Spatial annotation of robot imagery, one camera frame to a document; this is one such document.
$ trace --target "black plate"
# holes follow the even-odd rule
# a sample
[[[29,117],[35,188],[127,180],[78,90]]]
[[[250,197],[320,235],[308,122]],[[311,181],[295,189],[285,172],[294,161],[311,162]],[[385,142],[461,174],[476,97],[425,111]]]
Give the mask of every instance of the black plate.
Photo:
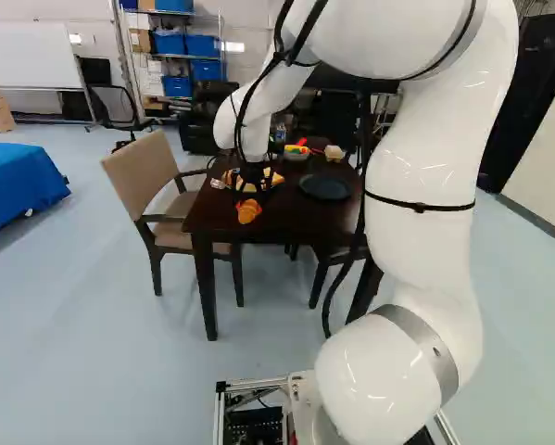
[[[299,180],[299,188],[321,201],[341,201],[351,196],[351,188],[344,180],[328,174],[307,174]]]

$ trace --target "light blue floor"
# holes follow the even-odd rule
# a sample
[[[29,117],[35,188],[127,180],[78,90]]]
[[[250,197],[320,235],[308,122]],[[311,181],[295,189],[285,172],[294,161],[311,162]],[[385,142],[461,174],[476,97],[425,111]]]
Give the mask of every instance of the light blue floor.
[[[292,263],[280,248],[246,246],[243,309],[229,265],[216,263],[216,343],[205,340],[192,258],[165,259],[164,297],[153,296],[143,243],[98,163],[123,136],[0,134],[44,146],[73,192],[0,232],[0,445],[207,444],[217,380],[308,369],[322,343],[320,314],[306,308],[307,250]],[[169,139],[180,166],[204,162]],[[475,215],[486,356],[447,414],[464,445],[555,444],[555,241],[484,194]]]

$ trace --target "blue storage bin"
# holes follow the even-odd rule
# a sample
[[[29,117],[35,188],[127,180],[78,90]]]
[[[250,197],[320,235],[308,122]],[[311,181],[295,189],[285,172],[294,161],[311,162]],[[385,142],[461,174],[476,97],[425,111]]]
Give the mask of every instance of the blue storage bin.
[[[120,5],[125,9],[137,9],[137,0],[120,0]]]
[[[213,35],[186,34],[186,49],[190,56],[219,57],[220,39]]]
[[[191,81],[188,77],[163,76],[164,94],[170,97],[191,97]]]
[[[156,0],[158,11],[193,12],[193,0]]]
[[[156,30],[154,31],[154,42],[158,54],[186,54],[181,32]]]
[[[196,81],[222,81],[221,62],[216,60],[193,60],[193,79]]]

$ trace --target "blue mattress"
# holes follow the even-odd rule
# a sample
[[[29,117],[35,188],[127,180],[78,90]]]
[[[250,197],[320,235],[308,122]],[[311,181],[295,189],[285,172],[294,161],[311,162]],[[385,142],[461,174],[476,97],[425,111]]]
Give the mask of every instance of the blue mattress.
[[[48,209],[70,193],[43,148],[0,143],[0,227],[28,209]]]

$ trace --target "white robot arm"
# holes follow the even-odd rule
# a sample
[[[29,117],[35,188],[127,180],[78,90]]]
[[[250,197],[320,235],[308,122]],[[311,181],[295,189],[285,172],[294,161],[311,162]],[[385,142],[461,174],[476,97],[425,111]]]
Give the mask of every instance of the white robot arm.
[[[286,47],[314,5],[291,5]],[[375,262],[395,279],[394,296],[326,341],[315,365],[324,409],[353,445],[404,443],[481,360],[470,205],[517,44],[511,0],[330,0],[299,54],[361,77],[406,80],[395,123],[366,172],[366,235]],[[261,81],[243,128],[248,160],[262,158],[271,114],[311,70],[282,62]],[[218,112],[222,147],[233,146],[249,86]]]

